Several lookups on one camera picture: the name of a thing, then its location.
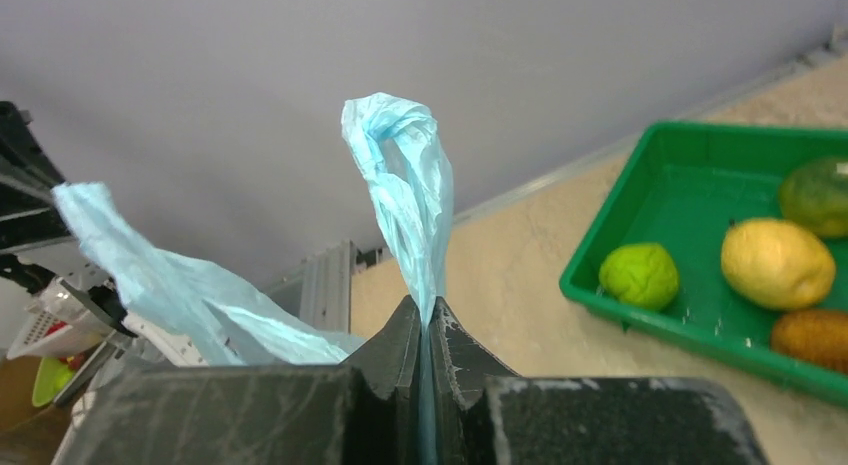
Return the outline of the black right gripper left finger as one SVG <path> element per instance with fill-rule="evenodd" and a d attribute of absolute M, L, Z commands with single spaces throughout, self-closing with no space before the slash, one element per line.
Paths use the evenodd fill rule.
<path fill-rule="evenodd" d="M 338 365 L 147 368 L 99 389 L 64 464 L 413 464 L 420 321 L 405 297 Z"/>

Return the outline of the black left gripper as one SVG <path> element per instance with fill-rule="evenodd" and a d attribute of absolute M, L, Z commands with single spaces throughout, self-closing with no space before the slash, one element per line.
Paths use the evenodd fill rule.
<path fill-rule="evenodd" d="M 52 188 L 65 181 L 29 128 L 26 111 L 1 103 L 1 251 L 18 253 L 71 239 Z"/>

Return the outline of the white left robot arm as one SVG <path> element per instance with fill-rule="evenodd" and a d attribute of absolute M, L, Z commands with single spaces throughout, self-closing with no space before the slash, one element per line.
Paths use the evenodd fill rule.
<path fill-rule="evenodd" d="M 135 340 L 176 366 L 203 366 L 192 341 L 128 312 L 110 275 L 87 259 L 54 205 L 65 178 L 29 129 L 26 111 L 1 104 L 1 276 L 33 301 L 7 357 L 68 360 L 95 348 L 97 359 Z"/>

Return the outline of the lime green fake fruit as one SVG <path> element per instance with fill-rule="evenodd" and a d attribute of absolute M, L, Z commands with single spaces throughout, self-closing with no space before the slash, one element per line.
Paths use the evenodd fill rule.
<path fill-rule="evenodd" d="M 601 263 L 598 279 L 605 294 L 618 302 L 655 312 L 666 309 L 681 288 L 675 261 L 657 242 L 613 250 Z"/>

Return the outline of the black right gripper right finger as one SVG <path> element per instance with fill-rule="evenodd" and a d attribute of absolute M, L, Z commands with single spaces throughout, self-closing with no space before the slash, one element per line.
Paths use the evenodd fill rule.
<path fill-rule="evenodd" d="M 746 414 L 693 377 L 525 377 L 439 299 L 430 321 L 442 464 L 765 464 Z"/>

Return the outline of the light blue plastic bag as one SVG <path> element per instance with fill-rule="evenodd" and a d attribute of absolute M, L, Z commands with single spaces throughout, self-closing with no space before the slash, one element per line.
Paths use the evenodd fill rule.
<path fill-rule="evenodd" d="M 348 100 L 341 127 L 423 327 L 444 290 L 453 220 L 437 121 L 426 106 L 380 92 Z M 338 365 L 356 350 L 353 337 L 317 331 L 229 270 L 154 246 L 117 212 L 106 185 L 62 184 L 53 195 L 123 306 L 189 338 L 206 361 L 180 368 Z"/>

